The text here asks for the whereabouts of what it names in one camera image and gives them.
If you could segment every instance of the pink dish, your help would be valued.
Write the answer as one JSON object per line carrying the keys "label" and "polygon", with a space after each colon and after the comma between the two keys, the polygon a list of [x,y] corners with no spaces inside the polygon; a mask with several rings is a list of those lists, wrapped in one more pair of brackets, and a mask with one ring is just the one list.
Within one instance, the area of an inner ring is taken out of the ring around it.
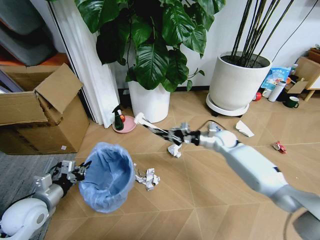
{"label": "pink dish", "polygon": [[125,121],[124,121],[123,125],[124,125],[124,128],[120,131],[116,130],[115,123],[112,123],[112,128],[115,132],[117,132],[119,134],[130,133],[136,127],[135,118],[132,116],[125,115]]}

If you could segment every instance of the spray bottle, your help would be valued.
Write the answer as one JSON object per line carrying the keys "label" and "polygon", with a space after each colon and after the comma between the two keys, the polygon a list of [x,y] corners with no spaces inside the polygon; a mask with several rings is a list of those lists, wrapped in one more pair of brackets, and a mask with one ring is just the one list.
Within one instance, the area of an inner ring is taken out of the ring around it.
{"label": "spray bottle", "polygon": [[116,130],[121,131],[124,129],[124,123],[121,120],[118,110],[121,110],[120,105],[116,106],[112,111],[114,113],[114,127]]}

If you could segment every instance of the white flower pot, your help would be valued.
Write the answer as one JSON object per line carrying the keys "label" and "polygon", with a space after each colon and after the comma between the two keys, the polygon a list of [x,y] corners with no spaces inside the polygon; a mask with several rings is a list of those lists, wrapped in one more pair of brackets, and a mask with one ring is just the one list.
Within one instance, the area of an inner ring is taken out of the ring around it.
{"label": "white flower pot", "polygon": [[151,123],[165,119],[169,111],[170,92],[159,84],[153,90],[146,90],[136,81],[128,82],[133,114],[143,113]]}
{"label": "white flower pot", "polygon": [[232,111],[243,108],[252,101],[272,63],[260,56],[258,61],[265,67],[241,67],[221,59],[221,57],[228,55],[231,55],[231,52],[226,52],[217,58],[209,94],[215,105]]}

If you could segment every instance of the trash bag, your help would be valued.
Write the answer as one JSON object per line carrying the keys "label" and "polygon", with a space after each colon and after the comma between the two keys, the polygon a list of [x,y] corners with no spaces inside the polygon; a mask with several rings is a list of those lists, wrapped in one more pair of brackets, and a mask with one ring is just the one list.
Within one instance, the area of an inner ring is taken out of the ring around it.
{"label": "trash bag", "polygon": [[92,161],[80,193],[92,209],[101,213],[117,210],[126,200],[135,182],[132,159],[123,147],[99,142],[85,162]]}

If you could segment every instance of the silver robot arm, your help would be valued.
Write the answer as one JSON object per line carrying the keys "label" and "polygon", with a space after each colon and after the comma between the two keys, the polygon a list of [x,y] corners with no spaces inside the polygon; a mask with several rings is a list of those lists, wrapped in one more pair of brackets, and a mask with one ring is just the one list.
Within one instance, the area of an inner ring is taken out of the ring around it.
{"label": "silver robot arm", "polygon": [[307,211],[293,222],[293,226],[302,239],[320,240],[320,197],[289,185],[276,165],[253,147],[239,142],[232,132],[216,131],[213,123],[208,125],[206,132],[190,131],[187,123],[163,130],[152,125],[142,113],[134,121],[176,145],[193,143],[222,154],[251,189],[266,195],[284,211],[294,213],[301,207],[306,208]]}
{"label": "silver robot arm", "polygon": [[75,166],[76,161],[64,160],[55,166],[54,173],[35,176],[35,192],[32,198],[25,198],[11,205],[0,221],[0,234],[6,240],[28,240],[51,217],[61,198],[76,182],[84,179],[86,165]]}

